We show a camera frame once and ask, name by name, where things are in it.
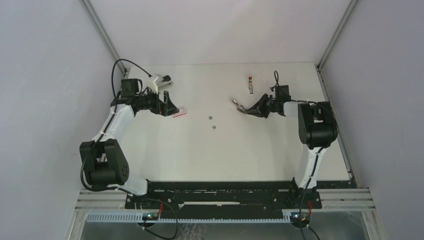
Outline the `small brown stapler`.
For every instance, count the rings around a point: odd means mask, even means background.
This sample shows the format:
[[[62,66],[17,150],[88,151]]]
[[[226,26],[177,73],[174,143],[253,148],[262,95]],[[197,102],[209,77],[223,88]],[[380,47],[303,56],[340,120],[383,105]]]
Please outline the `small brown stapler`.
[[[247,113],[247,109],[243,105],[241,105],[235,98],[232,98],[230,101],[236,107],[238,112],[242,114]]]

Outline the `black and beige stapler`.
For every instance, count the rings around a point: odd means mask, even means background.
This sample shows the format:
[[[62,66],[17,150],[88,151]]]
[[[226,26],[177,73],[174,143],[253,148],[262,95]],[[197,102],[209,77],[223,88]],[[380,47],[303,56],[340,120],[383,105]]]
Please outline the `black and beige stapler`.
[[[173,86],[174,82],[169,75],[164,75],[162,77],[162,81],[157,85],[159,91],[163,91],[164,89]]]

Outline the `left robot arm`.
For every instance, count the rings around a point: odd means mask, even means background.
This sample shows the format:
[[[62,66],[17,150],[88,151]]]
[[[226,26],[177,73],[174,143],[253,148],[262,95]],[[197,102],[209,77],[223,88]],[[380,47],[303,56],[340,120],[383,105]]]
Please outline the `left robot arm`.
[[[137,78],[121,80],[121,89],[113,90],[110,112],[101,131],[90,141],[82,142],[79,152],[82,160],[80,180],[86,190],[102,192],[120,190],[137,196],[137,202],[149,209],[157,196],[148,190],[149,181],[130,171],[130,165],[120,146],[128,126],[137,112],[150,111],[164,117],[179,113],[169,92],[160,92],[172,85],[169,75],[154,74],[143,85]]]

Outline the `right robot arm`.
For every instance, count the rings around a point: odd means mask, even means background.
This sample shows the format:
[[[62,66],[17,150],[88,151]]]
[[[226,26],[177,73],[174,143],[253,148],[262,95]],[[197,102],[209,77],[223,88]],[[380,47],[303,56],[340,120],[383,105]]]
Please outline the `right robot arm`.
[[[277,113],[283,117],[297,119],[298,136],[303,150],[299,168],[294,176],[298,189],[289,194],[289,203],[295,208],[302,208],[309,201],[305,189],[316,187],[322,158],[338,138],[338,122],[328,101],[295,100],[290,95],[288,85],[275,85],[272,90],[274,95],[265,93],[250,108],[236,103],[234,99],[231,102],[245,115],[266,119],[270,113]]]

